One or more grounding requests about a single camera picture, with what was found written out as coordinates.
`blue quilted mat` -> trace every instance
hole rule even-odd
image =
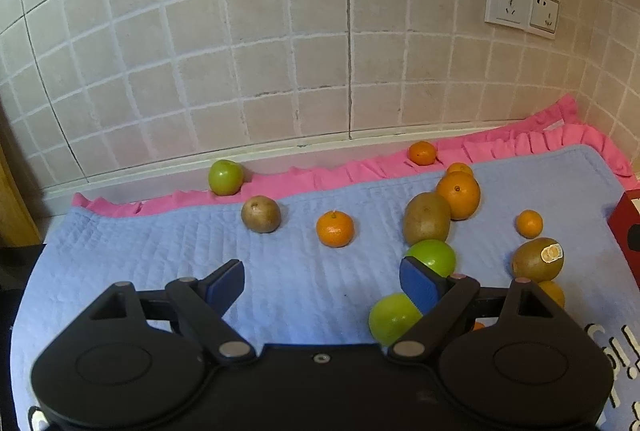
[[[510,255],[524,242],[514,217],[525,208],[540,212],[543,236],[557,239],[566,255],[557,281],[567,311],[581,326],[599,325],[591,327],[594,339],[608,347],[615,338],[625,355],[617,359],[615,407],[607,404],[602,428],[629,429],[634,409],[640,410],[640,403],[634,406],[640,380],[632,380],[640,353],[632,348],[633,334],[640,340],[640,292],[606,223],[622,186],[587,146],[477,164],[474,173],[481,206],[471,219],[452,224],[448,240],[457,270],[485,286],[508,286]],[[37,354],[116,281],[161,289],[177,277],[204,277],[239,258],[246,287],[226,320],[257,347],[372,342],[369,309],[400,289],[404,207],[419,192],[433,190],[441,175],[291,196],[279,201],[283,223],[268,235],[245,229],[240,205],[120,219],[73,208],[38,261],[15,322],[11,370],[22,431],[35,403],[29,379]],[[316,220],[332,209],[356,221],[356,238],[343,249],[328,249],[316,237]]]

